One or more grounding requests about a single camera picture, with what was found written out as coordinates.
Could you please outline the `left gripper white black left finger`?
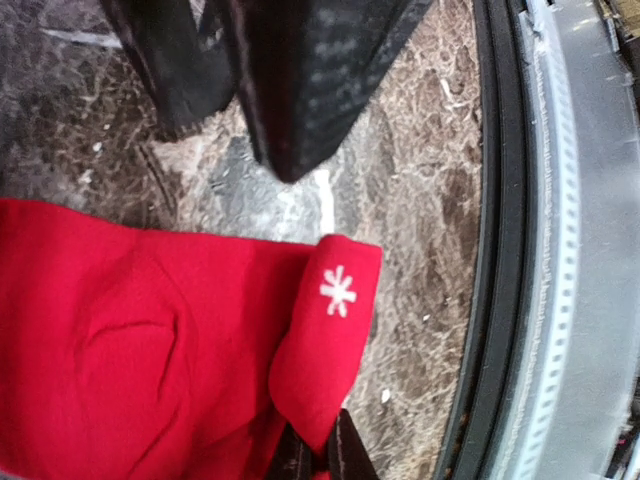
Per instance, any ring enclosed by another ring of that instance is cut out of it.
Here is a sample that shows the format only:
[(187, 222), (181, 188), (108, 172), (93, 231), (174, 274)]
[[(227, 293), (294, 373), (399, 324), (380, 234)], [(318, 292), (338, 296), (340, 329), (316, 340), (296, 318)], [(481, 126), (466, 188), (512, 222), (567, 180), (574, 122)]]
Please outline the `left gripper white black left finger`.
[(309, 446), (288, 424), (278, 442), (265, 480), (312, 480), (313, 455)]

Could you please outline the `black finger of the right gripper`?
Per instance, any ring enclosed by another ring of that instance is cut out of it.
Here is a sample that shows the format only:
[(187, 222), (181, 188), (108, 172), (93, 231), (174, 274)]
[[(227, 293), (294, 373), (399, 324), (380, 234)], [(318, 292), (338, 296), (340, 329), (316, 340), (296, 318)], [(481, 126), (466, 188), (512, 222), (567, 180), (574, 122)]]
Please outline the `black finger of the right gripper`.
[(427, 1), (222, 1), (254, 156), (284, 183), (328, 160), (424, 18)]
[(235, 93), (218, 3), (196, 19), (185, 0), (112, 0), (100, 6), (167, 133), (196, 128)]

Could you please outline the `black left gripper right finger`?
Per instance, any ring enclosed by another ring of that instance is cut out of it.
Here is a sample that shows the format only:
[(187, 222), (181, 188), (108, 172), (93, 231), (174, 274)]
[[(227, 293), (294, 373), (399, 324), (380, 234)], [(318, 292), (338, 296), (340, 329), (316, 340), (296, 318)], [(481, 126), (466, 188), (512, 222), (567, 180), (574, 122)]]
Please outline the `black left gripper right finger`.
[(353, 420), (342, 409), (331, 431), (328, 444), (328, 471), (331, 480), (378, 480)]

